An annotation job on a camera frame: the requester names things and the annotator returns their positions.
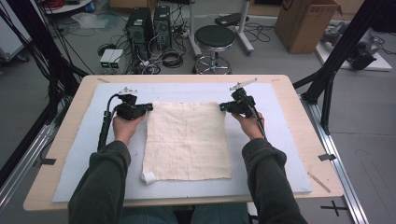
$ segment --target black tape mark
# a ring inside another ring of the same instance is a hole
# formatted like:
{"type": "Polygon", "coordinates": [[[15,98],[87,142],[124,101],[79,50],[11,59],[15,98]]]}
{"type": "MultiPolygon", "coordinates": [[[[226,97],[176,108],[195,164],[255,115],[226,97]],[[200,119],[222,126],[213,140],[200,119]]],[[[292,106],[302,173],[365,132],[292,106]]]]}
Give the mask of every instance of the black tape mark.
{"type": "Polygon", "coordinates": [[[337,159],[333,154],[330,154],[330,155],[329,154],[323,154],[323,155],[320,155],[318,157],[319,157],[319,159],[321,161],[326,161],[326,160],[333,161],[333,160],[337,159]]]}
{"type": "Polygon", "coordinates": [[[348,208],[347,207],[337,207],[335,206],[335,202],[332,201],[332,206],[321,206],[321,209],[333,209],[335,211],[335,214],[339,217],[340,214],[338,213],[338,210],[345,210],[347,211],[348,208]]]}
{"type": "Polygon", "coordinates": [[[53,165],[55,164],[56,160],[55,159],[43,159],[41,161],[41,164],[43,165],[53,165]]]}

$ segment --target cardboard box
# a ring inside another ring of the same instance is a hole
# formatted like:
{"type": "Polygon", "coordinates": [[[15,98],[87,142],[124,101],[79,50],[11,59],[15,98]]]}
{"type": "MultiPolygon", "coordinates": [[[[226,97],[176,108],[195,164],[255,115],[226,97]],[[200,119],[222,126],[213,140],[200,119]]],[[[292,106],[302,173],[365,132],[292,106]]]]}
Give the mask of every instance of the cardboard box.
{"type": "Polygon", "coordinates": [[[151,13],[157,5],[157,0],[109,0],[110,7],[128,12],[134,7],[149,7],[151,13]]]}
{"type": "Polygon", "coordinates": [[[289,53],[313,53],[337,8],[333,0],[283,0],[275,32],[289,53]]]}

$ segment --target black stool seat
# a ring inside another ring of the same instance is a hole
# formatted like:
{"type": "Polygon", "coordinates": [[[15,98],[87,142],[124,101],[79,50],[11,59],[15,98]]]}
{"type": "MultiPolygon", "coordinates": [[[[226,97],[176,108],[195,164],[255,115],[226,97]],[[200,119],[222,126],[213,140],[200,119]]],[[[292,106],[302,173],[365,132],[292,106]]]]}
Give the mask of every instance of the black stool seat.
{"type": "Polygon", "coordinates": [[[226,48],[233,41],[233,31],[224,26],[207,25],[195,32],[195,42],[203,48],[226,48]]]}

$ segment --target metal stool leg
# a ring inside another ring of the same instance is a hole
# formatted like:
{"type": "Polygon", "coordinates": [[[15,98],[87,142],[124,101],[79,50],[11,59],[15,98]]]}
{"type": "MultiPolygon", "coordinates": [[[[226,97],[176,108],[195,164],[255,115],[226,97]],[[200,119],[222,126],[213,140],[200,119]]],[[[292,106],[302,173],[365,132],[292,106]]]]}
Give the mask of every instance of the metal stool leg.
{"type": "Polygon", "coordinates": [[[203,56],[195,62],[194,70],[196,74],[203,75],[211,71],[215,75],[231,74],[230,64],[223,58],[219,57],[218,53],[210,50],[210,56],[203,56]]]}

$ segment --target beige cloth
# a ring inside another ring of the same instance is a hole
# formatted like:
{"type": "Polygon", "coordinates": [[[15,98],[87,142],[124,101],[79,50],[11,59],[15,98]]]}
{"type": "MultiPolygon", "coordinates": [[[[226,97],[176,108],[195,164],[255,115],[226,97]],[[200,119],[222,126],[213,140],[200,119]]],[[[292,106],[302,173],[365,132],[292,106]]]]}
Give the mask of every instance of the beige cloth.
{"type": "Polygon", "coordinates": [[[153,102],[143,174],[156,180],[231,178],[225,112],[218,103],[153,102]]]}

